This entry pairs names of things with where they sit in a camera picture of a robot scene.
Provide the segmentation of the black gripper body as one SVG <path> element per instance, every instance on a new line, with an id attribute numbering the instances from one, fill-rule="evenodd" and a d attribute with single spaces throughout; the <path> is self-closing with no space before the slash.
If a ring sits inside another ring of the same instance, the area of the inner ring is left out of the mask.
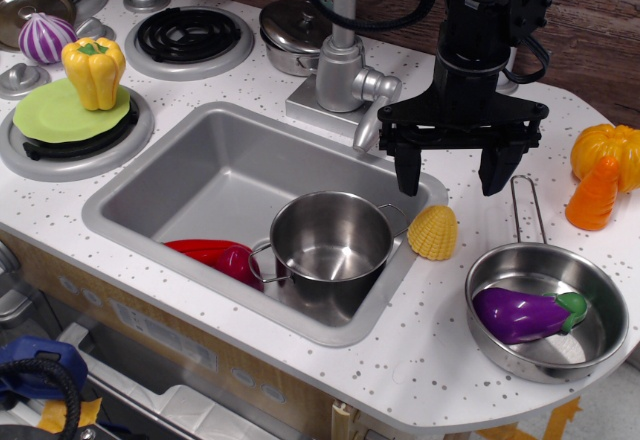
<path id="1" fill-rule="evenodd" d="M 499 77 L 508 74 L 510 55 L 506 47 L 494 56 L 472 60 L 439 48 L 427 90 L 378 110 L 380 148 L 389 155 L 535 148 L 549 108 L 497 90 Z"/>

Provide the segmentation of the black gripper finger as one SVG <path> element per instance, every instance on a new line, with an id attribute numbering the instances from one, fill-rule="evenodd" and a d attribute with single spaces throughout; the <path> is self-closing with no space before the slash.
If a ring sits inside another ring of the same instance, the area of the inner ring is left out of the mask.
<path id="1" fill-rule="evenodd" d="M 505 187 L 526 151 L 524 143 L 482 149 L 479 177 L 484 196 L 497 194 Z"/>
<path id="2" fill-rule="evenodd" d="M 407 196 L 416 196 L 421 174 L 421 151 L 412 145 L 399 144 L 394 158 L 399 190 Z"/>

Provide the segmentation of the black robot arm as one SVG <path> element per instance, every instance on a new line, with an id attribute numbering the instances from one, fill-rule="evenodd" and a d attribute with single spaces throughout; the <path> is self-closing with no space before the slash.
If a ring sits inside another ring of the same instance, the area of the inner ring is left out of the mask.
<path id="1" fill-rule="evenodd" d="M 498 79 L 541 79 L 550 56 L 534 38 L 551 0 L 445 0 L 433 80 L 420 95 L 383 107 L 380 147 L 393 157 L 399 189 L 413 196 L 421 153 L 479 149 L 484 195 L 500 192 L 522 156 L 538 146 L 546 105 L 498 92 Z"/>

